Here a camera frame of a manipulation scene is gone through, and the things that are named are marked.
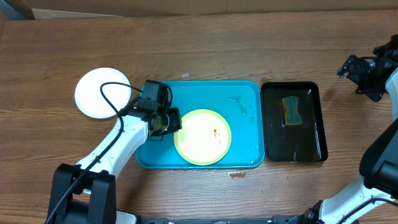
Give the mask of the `yellow green sponge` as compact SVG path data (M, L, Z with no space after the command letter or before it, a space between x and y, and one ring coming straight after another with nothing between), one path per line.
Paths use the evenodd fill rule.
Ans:
M284 126L298 126L303 124L299 113L299 98L287 96L281 99Z

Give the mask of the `teal plastic tray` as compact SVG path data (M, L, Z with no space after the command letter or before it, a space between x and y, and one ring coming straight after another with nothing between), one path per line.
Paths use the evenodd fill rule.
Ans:
M240 169L259 166L265 158L259 87L249 80L167 81L174 95L172 106L181 115L208 109L222 115L231 128L226 155L207 169ZM198 169L175 148L171 134L151 137L136 150L137 163L146 169Z

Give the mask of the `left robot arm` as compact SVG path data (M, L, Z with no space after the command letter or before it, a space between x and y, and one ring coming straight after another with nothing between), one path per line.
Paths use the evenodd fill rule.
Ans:
M182 127L177 108L164 112L133 108L121 114L111 132L77 164L54 172L47 223L137 223L137 215L116 208L116 179L149 137Z

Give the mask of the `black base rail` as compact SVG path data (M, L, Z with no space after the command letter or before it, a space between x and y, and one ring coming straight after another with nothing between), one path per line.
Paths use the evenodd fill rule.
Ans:
M213 219L179 219L142 218L137 224L286 224L301 223L303 215L276 215L271 218L213 218Z

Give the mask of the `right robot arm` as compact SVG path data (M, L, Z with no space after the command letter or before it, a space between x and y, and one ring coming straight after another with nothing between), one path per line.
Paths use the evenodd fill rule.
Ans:
M397 205L397 35L375 47L371 56L350 55L337 74L354 82L357 94L373 101L387 93L392 124L364 153L356 180L288 223L357 223L359 217L384 203Z

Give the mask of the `white plate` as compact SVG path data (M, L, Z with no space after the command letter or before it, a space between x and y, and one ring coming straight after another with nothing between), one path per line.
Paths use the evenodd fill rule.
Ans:
M114 68L96 68L86 73L75 88L75 103L85 115L95 119L105 119L116 115L115 110L106 102L100 92L100 86L107 82L118 84L105 85L102 90L107 99L119 111L127 105L131 97L131 89L127 77Z

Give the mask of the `black rectangular water tray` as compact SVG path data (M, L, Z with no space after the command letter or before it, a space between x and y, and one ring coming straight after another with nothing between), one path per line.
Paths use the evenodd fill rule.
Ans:
M281 99L297 96L303 124L283 125ZM273 162L323 162L328 158L320 93L314 82L267 82L261 86L265 152Z

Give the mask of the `yellow plate with stain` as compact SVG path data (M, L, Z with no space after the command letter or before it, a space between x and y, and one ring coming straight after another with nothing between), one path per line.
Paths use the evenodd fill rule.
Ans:
M212 110L193 110L182 117L182 128L174 133L177 152L187 162L208 166L229 151L232 132L228 122Z

